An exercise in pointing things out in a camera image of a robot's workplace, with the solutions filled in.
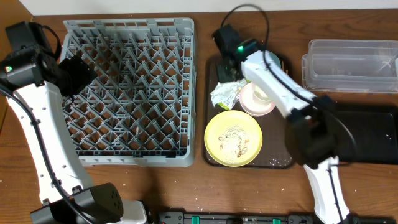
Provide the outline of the light blue bowl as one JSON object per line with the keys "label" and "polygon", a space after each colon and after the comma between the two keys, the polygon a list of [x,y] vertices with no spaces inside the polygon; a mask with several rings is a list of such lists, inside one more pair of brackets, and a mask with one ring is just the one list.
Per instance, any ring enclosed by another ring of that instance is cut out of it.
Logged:
{"label": "light blue bowl", "polygon": [[273,62],[274,62],[279,68],[282,68],[282,64],[281,64],[281,61],[280,61],[279,57],[278,57],[276,54],[274,54],[273,52],[268,51],[267,53],[269,54],[269,56],[270,56],[270,58],[273,60]]}

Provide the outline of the foil snack wrapper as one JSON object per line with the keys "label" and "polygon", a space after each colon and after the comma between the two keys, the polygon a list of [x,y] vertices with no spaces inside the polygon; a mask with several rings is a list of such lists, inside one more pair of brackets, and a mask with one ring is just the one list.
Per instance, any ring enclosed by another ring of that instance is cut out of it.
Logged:
{"label": "foil snack wrapper", "polygon": [[235,82],[218,83],[210,93],[213,106],[220,106],[225,110],[231,110],[239,101],[239,94],[248,82],[245,79]]}

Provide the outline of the cream white cup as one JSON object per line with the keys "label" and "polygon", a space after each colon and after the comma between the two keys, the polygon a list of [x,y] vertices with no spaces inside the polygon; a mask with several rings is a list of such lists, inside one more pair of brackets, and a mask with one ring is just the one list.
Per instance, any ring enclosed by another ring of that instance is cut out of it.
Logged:
{"label": "cream white cup", "polygon": [[257,86],[253,86],[253,100],[259,104],[271,103],[270,98]]}

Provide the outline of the pink plate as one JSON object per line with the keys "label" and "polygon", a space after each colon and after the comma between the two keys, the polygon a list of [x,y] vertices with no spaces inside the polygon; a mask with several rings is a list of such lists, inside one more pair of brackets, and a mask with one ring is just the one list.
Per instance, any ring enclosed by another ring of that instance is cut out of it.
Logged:
{"label": "pink plate", "polygon": [[249,115],[253,117],[260,117],[267,115],[274,108],[275,104],[272,102],[269,104],[259,104],[253,100],[253,82],[248,83],[243,87],[239,94],[239,102],[242,109]]}

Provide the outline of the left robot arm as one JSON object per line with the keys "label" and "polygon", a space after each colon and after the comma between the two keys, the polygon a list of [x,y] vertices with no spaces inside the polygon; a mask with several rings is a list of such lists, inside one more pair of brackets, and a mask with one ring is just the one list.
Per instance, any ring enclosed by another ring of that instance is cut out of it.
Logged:
{"label": "left robot arm", "polygon": [[95,185],[74,150],[63,115],[96,73],[80,57],[61,59],[47,26],[22,21],[6,28],[12,52],[1,62],[1,93],[23,128],[39,178],[42,206],[33,223],[149,222],[140,201],[121,198],[111,183]]}

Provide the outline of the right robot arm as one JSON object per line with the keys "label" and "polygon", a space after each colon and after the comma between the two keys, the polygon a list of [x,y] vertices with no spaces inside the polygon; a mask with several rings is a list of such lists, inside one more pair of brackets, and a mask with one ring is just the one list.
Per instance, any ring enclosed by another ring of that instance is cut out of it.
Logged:
{"label": "right robot arm", "polygon": [[285,146],[308,176],[321,223],[348,223],[350,211],[338,175],[337,117],[329,97],[319,98],[303,89],[276,64],[255,39],[243,40],[229,24],[214,31],[221,54],[216,71],[221,83],[243,78],[258,86],[286,120]]}

